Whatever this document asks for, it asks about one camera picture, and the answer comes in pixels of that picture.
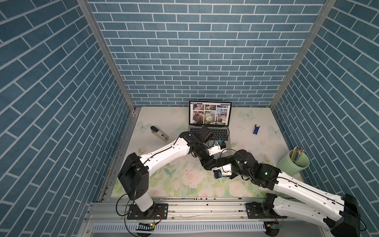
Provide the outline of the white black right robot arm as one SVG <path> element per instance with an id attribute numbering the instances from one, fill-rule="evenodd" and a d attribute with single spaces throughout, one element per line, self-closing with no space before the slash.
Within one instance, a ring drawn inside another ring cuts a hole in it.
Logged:
<path id="1" fill-rule="evenodd" d="M 247 205 L 249 215 L 270 219 L 293 217 L 323 227 L 335 237 L 359 237 L 366 230 L 354 196 L 319 190 L 279 168 L 257 162 L 246 150 L 216 159 L 211 170 L 216 179 L 242 176 L 270 191 L 261 203 Z"/>

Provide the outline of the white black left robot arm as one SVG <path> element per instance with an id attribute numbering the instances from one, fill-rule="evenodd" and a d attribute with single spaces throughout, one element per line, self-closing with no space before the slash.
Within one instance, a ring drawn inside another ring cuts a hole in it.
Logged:
<path id="1" fill-rule="evenodd" d="M 132 205 L 126 214 L 118 213 L 118 215 L 126 216 L 129 220 L 166 219 L 163 213 L 168 205 L 155 204 L 148 194 L 150 176 L 166 164 L 188 154 L 198 158 L 205 170 L 211 170 L 216 166 L 214 155 L 227 148 L 224 141 L 216 142 L 208 147 L 208 141 L 212 137 L 212 131 L 207 126 L 203 126 L 195 133 L 190 131 L 180 133 L 175 141 L 156 151 L 140 156 L 136 153 L 129 154 L 117 178 L 129 200 L 132 201 Z"/>

